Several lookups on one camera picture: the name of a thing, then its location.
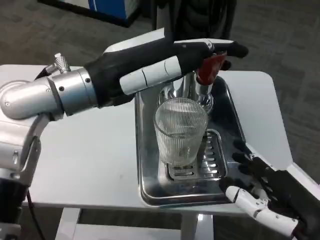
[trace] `floor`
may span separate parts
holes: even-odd
[[[293,159],[320,183],[320,1],[238,2],[231,38],[247,45],[250,54],[243,60],[232,60],[233,69],[263,71],[272,76]],[[150,21],[141,17],[130,28],[122,28],[36,0],[1,0],[0,64],[45,65],[61,52],[72,65],[81,66],[107,46],[150,30]],[[55,238],[61,211],[36,210],[48,240]],[[180,222],[180,216],[169,213],[149,216],[89,211],[82,217],[87,223],[115,225],[128,219],[143,225],[155,218],[154,224],[171,228],[179,228]],[[217,240],[285,239],[249,218],[216,217],[214,222]],[[27,209],[21,225],[22,239],[39,239]]]

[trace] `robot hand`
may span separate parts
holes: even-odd
[[[257,222],[298,240],[320,237],[320,188],[295,163],[277,170],[242,140],[234,142],[241,151],[232,155],[240,172],[256,182],[223,178],[219,186],[228,199]]]

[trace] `glass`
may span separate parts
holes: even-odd
[[[207,124],[207,112],[191,99],[177,97],[162,103],[154,116],[160,159],[173,166],[191,164]]]

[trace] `cable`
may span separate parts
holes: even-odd
[[[28,200],[28,207],[29,207],[29,210],[30,210],[31,217],[32,217],[33,223],[35,225],[35,228],[36,228],[41,240],[46,240],[46,238],[44,236],[44,233],[42,232],[41,227],[39,225],[39,222],[38,222],[38,220],[36,218],[35,211],[34,211],[34,204],[32,203],[29,190],[26,193],[26,198]]]

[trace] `stainless steel tray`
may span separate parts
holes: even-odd
[[[144,90],[135,98],[137,172],[142,199],[149,205],[163,207],[228,203],[219,188],[219,179],[229,176],[248,182],[250,178],[238,171],[238,163],[232,159],[236,152],[233,141],[245,137],[226,82],[217,77],[212,88],[214,108],[197,160],[180,168],[159,160],[153,117],[163,87],[162,84]]]

